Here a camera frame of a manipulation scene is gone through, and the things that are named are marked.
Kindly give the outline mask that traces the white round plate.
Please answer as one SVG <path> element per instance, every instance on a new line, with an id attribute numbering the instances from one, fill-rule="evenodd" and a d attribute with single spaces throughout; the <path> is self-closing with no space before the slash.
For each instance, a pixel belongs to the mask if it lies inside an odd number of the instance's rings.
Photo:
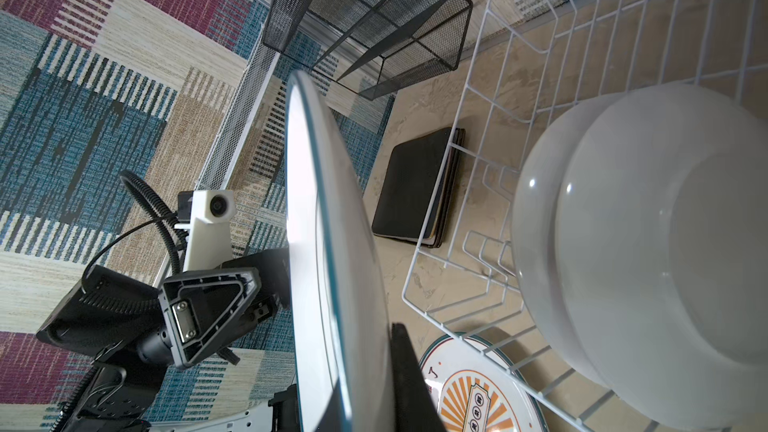
<path id="1" fill-rule="evenodd" d="M 602 381 L 680 429 L 767 405 L 767 124 L 712 90 L 633 91 L 563 178 L 564 302 Z"/>
<path id="2" fill-rule="evenodd" d="M 546 431 L 538 402 L 502 371 L 513 365 L 503 353 L 482 357 L 448 335 L 420 359 L 431 400 L 448 431 Z"/>
<path id="3" fill-rule="evenodd" d="M 392 431 L 390 321 L 362 192 L 311 76 L 291 74 L 286 232 L 301 427 Z"/>
<path id="4" fill-rule="evenodd" d="M 513 201 L 511 239 L 524 303 L 540 333 L 561 358 L 592 382 L 604 381 L 578 340 L 562 295 L 555 251 L 555 216 L 565 171 L 594 121 L 621 99 L 588 99 L 552 122 L 520 172 Z"/>

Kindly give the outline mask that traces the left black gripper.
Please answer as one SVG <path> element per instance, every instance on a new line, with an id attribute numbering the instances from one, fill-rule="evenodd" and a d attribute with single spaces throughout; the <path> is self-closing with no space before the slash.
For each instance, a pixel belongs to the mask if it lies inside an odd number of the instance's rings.
<path id="1" fill-rule="evenodd" d="M 268 350 L 280 313 L 291 308 L 290 292 L 288 247 L 166 278 L 158 299 L 174 366 L 188 369 L 217 353 L 237 365 L 232 346 Z"/>

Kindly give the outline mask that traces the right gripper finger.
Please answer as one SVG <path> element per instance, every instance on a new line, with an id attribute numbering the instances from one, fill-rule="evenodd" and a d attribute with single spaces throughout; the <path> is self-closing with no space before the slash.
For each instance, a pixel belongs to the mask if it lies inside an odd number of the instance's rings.
<path id="1" fill-rule="evenodd" d="M 444 432 L 422 376 L 407 329 L 393 323 L 390 334 L 396 431 Z"/>

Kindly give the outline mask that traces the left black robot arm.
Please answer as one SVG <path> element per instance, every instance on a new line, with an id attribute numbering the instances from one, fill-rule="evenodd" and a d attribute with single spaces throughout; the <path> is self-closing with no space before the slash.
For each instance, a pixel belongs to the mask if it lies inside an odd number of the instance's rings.
<path id="1" fill-rule="evenodd" d="M 88 356 L 91 367 L 63 402 L 54 431 L 146 431 L 167 370 L 217 357 L 290 303 L 289 251 L 261 251 L 159 287 L 94 265 L 38 330 L 39 341 Z"/>

